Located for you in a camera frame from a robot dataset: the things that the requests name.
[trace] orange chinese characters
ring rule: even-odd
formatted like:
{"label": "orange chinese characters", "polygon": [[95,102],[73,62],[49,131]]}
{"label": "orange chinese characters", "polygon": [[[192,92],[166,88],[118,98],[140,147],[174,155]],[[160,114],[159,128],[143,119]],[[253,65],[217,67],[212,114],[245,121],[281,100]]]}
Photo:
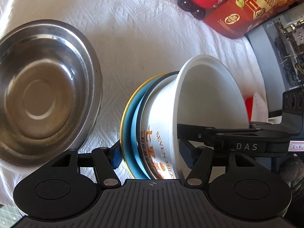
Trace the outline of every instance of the orange chinese characters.
{"label": "orange chinese characters", "polygon": [[156,169],[156,170],[160,170],[159,166],[158,166],[158,163],[154,162],[154,161],[151,161],[152,163],[152,166]]}
{"label": "orange chinese characters", "polygon": [[153,146],[148,146],[148,154],[149,154],[149,157],[155,158]]}
{"label": "orange chinese characters", "polygon": [[148,142],[151,142],[151,134],[152,134],[152,130],[150,131],[150,125],[148,127],[148,131],[146,132],[146,141]]}

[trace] ribbed black surface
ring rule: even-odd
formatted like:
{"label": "ribbed black surface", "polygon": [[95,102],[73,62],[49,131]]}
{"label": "ribbed black surface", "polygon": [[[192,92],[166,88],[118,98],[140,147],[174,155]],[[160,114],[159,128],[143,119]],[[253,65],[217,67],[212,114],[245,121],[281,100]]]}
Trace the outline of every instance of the ribbed black surface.
{"label": "ribbed black surface", "polygon": [[106,190],[86,213],[66,221],[41,222],[23,218],[16,228],[292,228],[282,218],[244,222],[217,211],[201,190],[178,180],[127,180]]}

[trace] white bedspread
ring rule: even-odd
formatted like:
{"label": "white bedspread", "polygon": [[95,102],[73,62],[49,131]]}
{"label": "white bedspread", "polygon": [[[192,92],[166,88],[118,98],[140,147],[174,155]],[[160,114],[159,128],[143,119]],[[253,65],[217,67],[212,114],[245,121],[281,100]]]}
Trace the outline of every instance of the white bedspread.
{"label": "white bedspread", "polygon": [[[150,77],[176,71],[191,57],[218,58],[246,98],[265,88],[253,50],[245,38],[231,40],[179,9],[177,0],[0,0],[0,38],[38,19],[55,19],[78,28],[99,57],[103,74],[101,115],[81,152],[111,146],[129,97]],[[123,182],[130,174],[121,164]],[[92,170],[86,174],[93,177]],[[25,176],[0,167],[0,203],[13,203],[14,186]]]}

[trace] blue bowl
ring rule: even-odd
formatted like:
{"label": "blue bowl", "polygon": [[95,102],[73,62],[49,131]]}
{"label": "blue bowl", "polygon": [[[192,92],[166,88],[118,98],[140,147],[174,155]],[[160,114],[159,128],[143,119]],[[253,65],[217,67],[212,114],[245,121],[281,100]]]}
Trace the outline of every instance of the blue bowl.
{"label": "blue bowl", "polygon": [[147,90],[150,86],[158,80],[164,74],[155,76],[144,84],[142,84],[132,95],[130,98],[121,120],[120,125],[120,144],[121,144],[121,151],[123,155],[123,159],[125,161],[126,167],[128,168],[132,177],[136,179],[149,179],[147,175],[142,171],[141,167],[138,165],[133,149],[131,146],[131,125],[135,110],[141,101],[142,97],[145,95]]}
{"label": "blue bowl", "polygon": [[177,75],[179,71],[171,72],[168,74],[165,74],[159,78],[157,78],[149,87],[149,89],[145,92],[142,99],[139,101],[136,110],[133,115],[132,119],[132,125],[131,125],[131,145],[133,149],[133,154],[135,157],[135,160],[138,164],[138,166],[141,168],[142,172],[149,178],[149,179],[160,179],[158,177],[158,173],[156,169],[153,168],[151,165],[147,155],[144,155],[143,151],[145,149],[145,145],[142,145],[141,143],[141,134],[140,134],[140,121],[142,117],[142,112],[145,107],[145,104],[151,94],[151,92],[154,90],[154,88],[161,83],[163,80],[167,79],[170,76]]}

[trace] screw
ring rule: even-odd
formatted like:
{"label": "screw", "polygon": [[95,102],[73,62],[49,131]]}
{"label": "screw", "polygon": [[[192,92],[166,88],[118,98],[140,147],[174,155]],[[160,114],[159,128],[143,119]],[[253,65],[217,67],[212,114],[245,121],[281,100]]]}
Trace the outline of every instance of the screw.
{"label": "screw", "polygon": [[301,109],[303,106],[303,94],[299,93],[298,94],[298,108]]}
{"label": "screw", "polygon": [[289,98],[288,98],[288,96],[286,95],[286,96],[284,97],[284,107],[287,108],[287,107],[288,107],[288,104],[289,104]]}
{"label": "screw", "polygon": [[295,109],[295,94],[294,93],[292,93],[291,95],[290,95],[290,103],[289,103],[289,107],[292,109],[292,110],[294,110]]}
{"label": "screw", "polygon": [[103,181],[103,184],[106,186],[114,186],[114,185],[118,184],[118,181],[114,178],[108,178]]}
{"label": "screw", "polygon": [[188,181],[187,181],[188,184],[192,185],[192,186],[198,186],[198,185],[201,185],[202,184],[202,181],[198,178],[190,178]]}

